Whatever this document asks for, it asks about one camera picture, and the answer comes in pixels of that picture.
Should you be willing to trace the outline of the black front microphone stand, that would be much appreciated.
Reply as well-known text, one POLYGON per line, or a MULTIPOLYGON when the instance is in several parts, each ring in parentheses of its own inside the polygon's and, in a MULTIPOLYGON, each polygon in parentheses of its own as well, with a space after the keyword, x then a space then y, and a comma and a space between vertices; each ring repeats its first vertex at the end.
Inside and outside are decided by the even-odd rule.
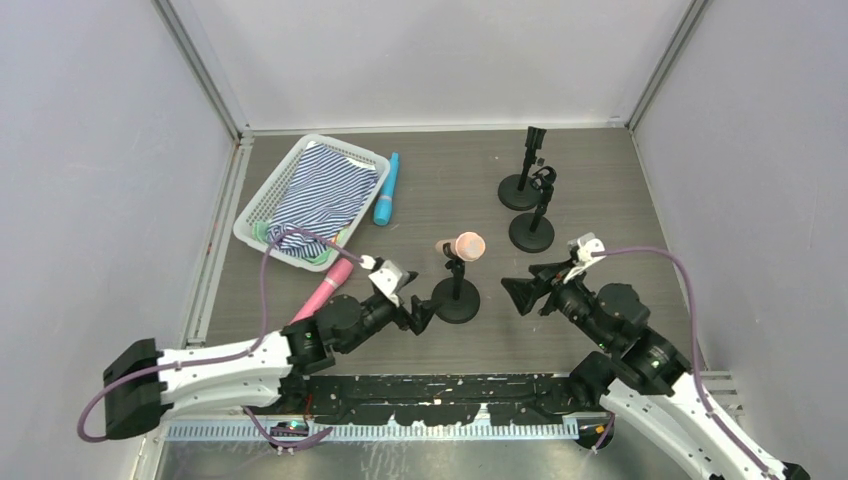
POLYGON ((538 169, 529 180, 529 185, 540 194, 533 213, 517 215, 509 226, 509 239, 521 251, 540 253, 547 250, 555 239, 552 223, 545 217, 554 193, 557 173, 553 167, 538 169))

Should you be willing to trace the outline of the beige microphone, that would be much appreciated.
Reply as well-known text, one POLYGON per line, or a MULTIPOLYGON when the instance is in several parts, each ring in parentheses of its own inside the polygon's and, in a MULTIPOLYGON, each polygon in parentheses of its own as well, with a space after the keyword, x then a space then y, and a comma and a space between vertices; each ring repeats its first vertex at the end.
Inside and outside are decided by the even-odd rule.
POLYGON ((486 242, 478 233, 467 231, 455 238, 438 241, 435 248, 449 259, 474 262, 484 255, 486 242))

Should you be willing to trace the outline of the pink microphone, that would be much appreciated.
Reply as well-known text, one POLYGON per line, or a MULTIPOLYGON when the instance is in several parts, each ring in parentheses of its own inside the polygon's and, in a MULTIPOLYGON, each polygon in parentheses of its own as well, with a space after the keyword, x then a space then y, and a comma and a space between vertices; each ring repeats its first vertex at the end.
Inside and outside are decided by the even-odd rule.
POLYGON ((349 278, 354 264, 346 258, 337 260, 327 271, 319 286, 313 291, 290 323, 296 323, 313 315, 320 309, 349 278))

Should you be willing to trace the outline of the blue microphone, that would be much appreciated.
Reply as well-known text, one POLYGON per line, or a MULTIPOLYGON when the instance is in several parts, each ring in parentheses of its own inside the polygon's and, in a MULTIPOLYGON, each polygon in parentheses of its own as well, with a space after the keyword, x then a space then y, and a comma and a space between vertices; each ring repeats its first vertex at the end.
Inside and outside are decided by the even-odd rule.
POLYGON ((393 152, 389 158, 390 169, 377 198, 373 211, 373 222, 377 226, 387 226, 393 213, 393 198, 399 173, 400 155, 393 152))

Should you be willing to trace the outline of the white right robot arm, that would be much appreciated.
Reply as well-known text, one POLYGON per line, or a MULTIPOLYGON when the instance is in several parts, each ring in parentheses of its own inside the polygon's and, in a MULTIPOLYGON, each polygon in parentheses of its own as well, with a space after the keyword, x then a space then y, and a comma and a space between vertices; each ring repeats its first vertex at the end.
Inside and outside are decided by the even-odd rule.
POLYGON ((600 407, 654 443, 692 479, 807 479, 799 464, 766 452, 699 383, 687 358, 648 324, 629 284, 591 291, 570 262, 532 265, 529 279, 504 278, 519 314, 560 313, 597 346, 569 375, 577 399, 600 407))

